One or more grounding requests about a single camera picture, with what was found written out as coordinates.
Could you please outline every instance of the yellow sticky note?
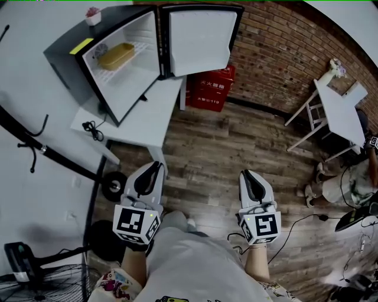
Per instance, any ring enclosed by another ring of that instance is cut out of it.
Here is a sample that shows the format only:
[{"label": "yellow sticky note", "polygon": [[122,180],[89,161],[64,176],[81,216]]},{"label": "yellow sticky note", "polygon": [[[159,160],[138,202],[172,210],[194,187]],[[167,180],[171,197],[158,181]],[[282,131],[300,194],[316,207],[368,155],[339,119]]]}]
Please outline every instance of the yellow sticky note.
[{"label": "yellow sticky note", "polygon": [[89,42],[93,41],[92,38],[86,38],[83,42],[81,42],[78,46],[70,51],[70,54],[77,54],[85,45],[89,44]]}]

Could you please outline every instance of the forearm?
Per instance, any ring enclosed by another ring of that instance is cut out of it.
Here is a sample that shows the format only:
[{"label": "forearm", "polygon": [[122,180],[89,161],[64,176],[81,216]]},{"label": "forearm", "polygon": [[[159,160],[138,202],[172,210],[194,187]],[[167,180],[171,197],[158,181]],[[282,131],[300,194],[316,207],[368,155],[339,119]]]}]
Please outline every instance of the forearm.
[{"label": "forearm", "polygon": [[145,252],[134,252],[131,249],[126,248],[121,269],[126,271],[126,273],[140,283],[142,287],[146,285],[147,267]]},{"label": "forearm", "polygon": [[265,245],[252,245],[249,248],[245,271],[256,281],[269,282],[268,256]]},{"label": "forearm", "polygon": [[369,174],[370,179],[372,181],[373,186],[376,188],[378,186],[378,165],[377,165],[377,157],[374,149],[369,149]]}]

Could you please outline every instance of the open refrigerator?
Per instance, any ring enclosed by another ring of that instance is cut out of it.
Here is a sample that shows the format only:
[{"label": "open refrigerator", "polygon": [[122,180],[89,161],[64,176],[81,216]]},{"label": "open refrigerator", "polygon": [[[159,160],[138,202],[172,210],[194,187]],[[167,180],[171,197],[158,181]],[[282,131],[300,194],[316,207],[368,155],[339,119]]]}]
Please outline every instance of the open refrigerator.
[{"label": "open refrigerator", "polygon": [[[225,68],[244,9],[235,5],[125,5],[105,8],[102,21],[85,21],[44,54],[79,105],[100,101],[119,126],[157,79]],[[158,12],[160,30],[158,29]],[[107,70],[99,60],[119,44],[132,56]]]}]

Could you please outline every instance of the white table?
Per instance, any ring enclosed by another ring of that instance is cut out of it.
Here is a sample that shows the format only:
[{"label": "white table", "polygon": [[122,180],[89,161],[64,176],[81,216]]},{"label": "white table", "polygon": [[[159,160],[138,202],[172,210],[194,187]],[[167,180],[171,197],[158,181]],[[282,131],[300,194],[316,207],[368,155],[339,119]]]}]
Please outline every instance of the white table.
[{"label": "white table", "polygon": [[312,136],[314,133],[319,131],[327,124],[330,128],[330,132],[333,132],[351,141],[354,145],[357,145],[362,148],[364,145],[365,137],[359,117],[356,112],[356,108],[352,106],[349,102],[346,102],[341,95],[339,95],[337,92],[335,92],[328,86],[319,85],[317,80],[314,80],[314,83],[317,90],[305,102],[305,104],[303,104],[302,107],[290,118],[290,120],[288,120],[285,123],[285,125],[287,126],[287,124],[289,124],[293,120],[293,118],[296,117],[317,94],[319,94],[320,96],[320,100],[324,108],[326,118],[318,120],[318,125],[314,127],[313,130],[310,133],[308,133],[305,137],[296,142],[294,145],[290,146],[288,148],[288,151],[291,151],[293,148],[297,147],[300,143],[302,143],[304,140],[307,140],[307,138]]},{"label": "white table", "polygon": [[[147,101],[138,101],[119,127],[116,127],[110,118],[107,118],[97,130],[103,133],[104,140],[112,139],[147,147],[153,160],[164,164],[167,175],[168,169],[162,145],[181,88],[180,109],[185,109],[185,84],[185,77],[156,81],[145,93]],[[98,113],[97,102],[89,100],[79,108],[71,124],[71,129],[77,131],[98,152],[118,165],[119,159],[103,143],[94,141],[92,135],[82,126],[84,122],[94,121],[96,125],[99,125],[104,121],[105,114]]]}]

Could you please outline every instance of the white vase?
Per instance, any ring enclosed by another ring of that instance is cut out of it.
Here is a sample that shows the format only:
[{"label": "white vase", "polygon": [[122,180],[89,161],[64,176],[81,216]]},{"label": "white vase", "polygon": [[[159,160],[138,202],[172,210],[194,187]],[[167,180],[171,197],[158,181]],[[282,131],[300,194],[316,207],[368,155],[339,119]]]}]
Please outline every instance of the white vase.
[{"label": "white vase", "polygon": [[328,85],[328,83],[333,79],[333,77],[336,75],[336,72],[332,69],[328,70],[325,74],[322,75],[322,77],[318,80],[318,84],[320,85]]},{"label": "white vase", "polygon": [[92,17],[86,18],[85,21],[89,26],[95,26],[96,24],[101,22],[101,12],[98,12],[96,15]]}]

